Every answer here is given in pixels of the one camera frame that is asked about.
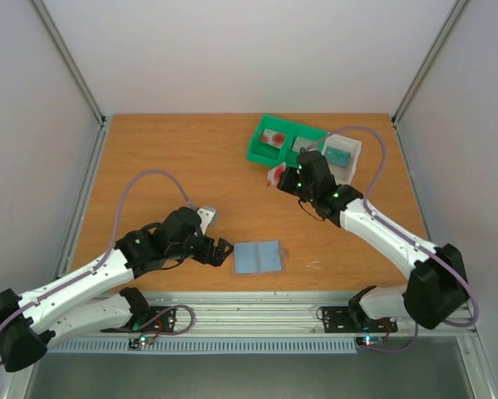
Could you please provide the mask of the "white magnetic stripe card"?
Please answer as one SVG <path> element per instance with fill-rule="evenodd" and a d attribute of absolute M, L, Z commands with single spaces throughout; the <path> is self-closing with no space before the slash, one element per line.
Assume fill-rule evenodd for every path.
<path fill-rule="evenodd" d="M 301 150 L 318 150 L 317 142 L 303 137 L 296 137 L 293 142 L 292 151 L 300 153 Z"/>

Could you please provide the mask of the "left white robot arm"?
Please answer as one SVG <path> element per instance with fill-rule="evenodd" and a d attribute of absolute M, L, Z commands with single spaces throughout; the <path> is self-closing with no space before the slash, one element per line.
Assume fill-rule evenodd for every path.
<path fill-rule="evenodd" d="M 18 372 L 40 360 L 51 347 L 95 330 L 122 328 L 140 331 L 150 321 L 150 310 L 138 289 L 129 288 L 90 305 L 90 299 L 129 283 L 146 273 L 181 265 L 186 259 L 221 266 L 234 246 L 212 239 L 212 208 L 180 207 L 163 222 L 125 234 L 87 265 L 40 288 L 0 292 L 0 367 Z"/>

